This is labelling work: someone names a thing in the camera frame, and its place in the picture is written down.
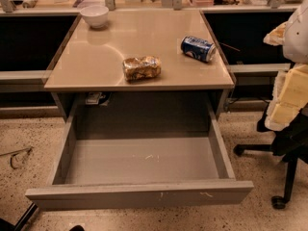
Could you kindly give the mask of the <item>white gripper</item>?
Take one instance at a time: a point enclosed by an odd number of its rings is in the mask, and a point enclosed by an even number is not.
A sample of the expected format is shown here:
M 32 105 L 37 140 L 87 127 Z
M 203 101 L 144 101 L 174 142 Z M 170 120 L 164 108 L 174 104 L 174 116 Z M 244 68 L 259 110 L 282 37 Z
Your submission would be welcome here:
M 274 82 L 273 98 L 266 111 L 265 126 L 282 131 L 308 104 L 308 0 L 263 39 L 272 46 L 283 44 L 283 55 L 296 64 L 288 72 L 280 71 Z

